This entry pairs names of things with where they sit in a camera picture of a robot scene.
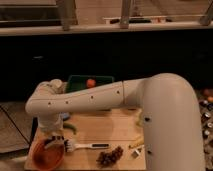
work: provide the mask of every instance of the green container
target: green container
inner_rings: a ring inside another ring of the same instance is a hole
[[[114,77],[112,76],[71,75],[67,82],[66,93],[87,89],[86,83],[88,79],[94,79],[96,87],[114,82]]]

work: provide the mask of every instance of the grapes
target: grapes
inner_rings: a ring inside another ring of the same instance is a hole
[[[112,152],[101,152],[96,161],[100,166],[107,167],[115,164],[121,158],[122,155],[123,149],[121,148],[121,146],[118,146]]]

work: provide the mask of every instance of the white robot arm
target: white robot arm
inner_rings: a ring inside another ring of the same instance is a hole
[[[141,107],[148,171],[204,171],[205,161],[197,97],[175,74],[115,82],[57,94],[51,82],[38,85],[26,104],[43,131],[62,127],[61,112]]]

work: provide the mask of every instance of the wooden cutting board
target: wooden cutting board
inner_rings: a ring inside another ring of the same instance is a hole
[[[137,125],[140,109],[113,109],[91,113],[72,113],[66,121],[77,127],[77,135],[69,129],[64,130],[65,138],[74,138],[79,143],[109,143],[109,149],[78,149],[67,153],[57,170],[145,170],[144,150],[139,157],[131,156],[133,150],[128,146],[138,136],[143,136],[141,126]],[[26,163],[26,170],[35,170],[32,162],[32,151],[38,140],[44,138],[38,129],[31,145]],[[112,151],[117,146],[124,149],[121,159],[112,167],[100,168],[96,159],[101,151]]]

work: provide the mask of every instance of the orange bowl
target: orange bowl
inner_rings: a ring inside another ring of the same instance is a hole
[[[63,160],[64,146],[44,148],[44,140],[38,142],[33,150],[32,160],[38,170],[50,171],[56,169]]]

